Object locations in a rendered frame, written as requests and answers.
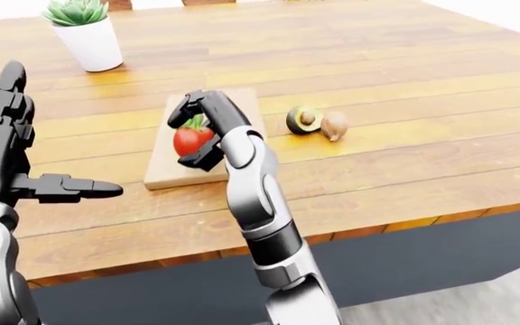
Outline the wooden kitchen island table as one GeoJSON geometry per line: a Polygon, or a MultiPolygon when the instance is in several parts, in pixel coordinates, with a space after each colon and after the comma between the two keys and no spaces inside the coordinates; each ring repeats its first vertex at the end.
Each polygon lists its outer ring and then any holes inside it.
{"type": "Polygon", "coordinates": [[[18,268],[50,325],[265,318],[225,183],[149,191],[172,94],[253,88],[296,223],[339,305],[520,267],[520,34],[415,0],[267,2],[112,14],[125,64],[87,74],[42,18],[0,21],[27,70],[32,174],[121,184],[20,202],[18,268]],[[289,110],[348,131],[294,135],[289,110]]]}

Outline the red tomato with green stem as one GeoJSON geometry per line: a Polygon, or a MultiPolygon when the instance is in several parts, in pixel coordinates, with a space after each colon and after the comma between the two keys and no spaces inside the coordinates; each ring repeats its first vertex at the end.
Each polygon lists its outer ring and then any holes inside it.
{"type": "Polygon", "coordinates": [[[196,153],[202,145],[214,137],[214,132],[204,126],[206,121],[203,114],[198,114],[176,129],[173,148],[179,156],[196,153]]]}

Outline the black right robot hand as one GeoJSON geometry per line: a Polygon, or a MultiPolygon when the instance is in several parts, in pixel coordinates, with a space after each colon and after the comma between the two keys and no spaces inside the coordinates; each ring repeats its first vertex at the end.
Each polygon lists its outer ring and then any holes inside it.
{"type": "Polygon", "coordinates": [[[168,120],[173,129],[198,114],[206,118],[204,126],[214,132],[214,137],[208,140],[196,152],[207,157],[220,140],[220,155],[227,158],[233,167],[241,168],[249,164],[255,155],[255,147],[248,136],[250,122],[234,102],[222,91],[191,91],[185,95],[185,102],[178,105],[168,120]]]}

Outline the halved avocado with pit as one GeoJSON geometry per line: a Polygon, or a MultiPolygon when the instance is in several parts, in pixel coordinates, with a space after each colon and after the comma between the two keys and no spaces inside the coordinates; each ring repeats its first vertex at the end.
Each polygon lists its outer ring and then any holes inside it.
{"type": "Polygon", "coordinates": [[[294,135],[308,135],[320,131],[323,114],[309,107],[294,107],[286,116],[286,126],[294,135]]]}

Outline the wooden cutting board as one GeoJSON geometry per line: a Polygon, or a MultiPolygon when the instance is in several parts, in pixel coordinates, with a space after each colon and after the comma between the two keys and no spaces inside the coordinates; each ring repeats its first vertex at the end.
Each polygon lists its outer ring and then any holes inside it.
{"type": "MultiPolygon", "coordinates": [[[[253,88],[221,89],[248,119],[262,137],[266,137],[265,124],[259,109],[258,98],[253,88]]],[[[163,109],[162,122],[155,137],[153,153],[144,176],[144,186],[148,190],[169,189],[178,186],[226,181],[228,174],[226,159],[220,155],[220,140],[215,138],[215,148],[207,157],[199,153],[179,156],[184,147],[175,141],[177,130],[168,125],[174,109],[181,105],[185,94],[177,93],[168,97],[163,109]]]]}

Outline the white plant pot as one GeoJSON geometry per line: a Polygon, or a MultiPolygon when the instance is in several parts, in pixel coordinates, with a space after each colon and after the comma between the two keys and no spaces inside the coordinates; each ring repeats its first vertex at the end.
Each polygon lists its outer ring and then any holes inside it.
{"type": "Polygon", "coordinates": [[[53,26],[68,51],[86,72],[103,72],[124,63],[110,17],[81,26],[53,26]]]}

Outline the green succulent plant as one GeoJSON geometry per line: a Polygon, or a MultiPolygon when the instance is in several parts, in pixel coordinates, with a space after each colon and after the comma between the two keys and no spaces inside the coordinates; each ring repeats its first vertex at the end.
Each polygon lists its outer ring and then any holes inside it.
{"type": "Polygon", "coordinates": [[[56,26],[72,27],[103,21],[108,9],[101,0],[50,0],[42,15],[56,26]]]}

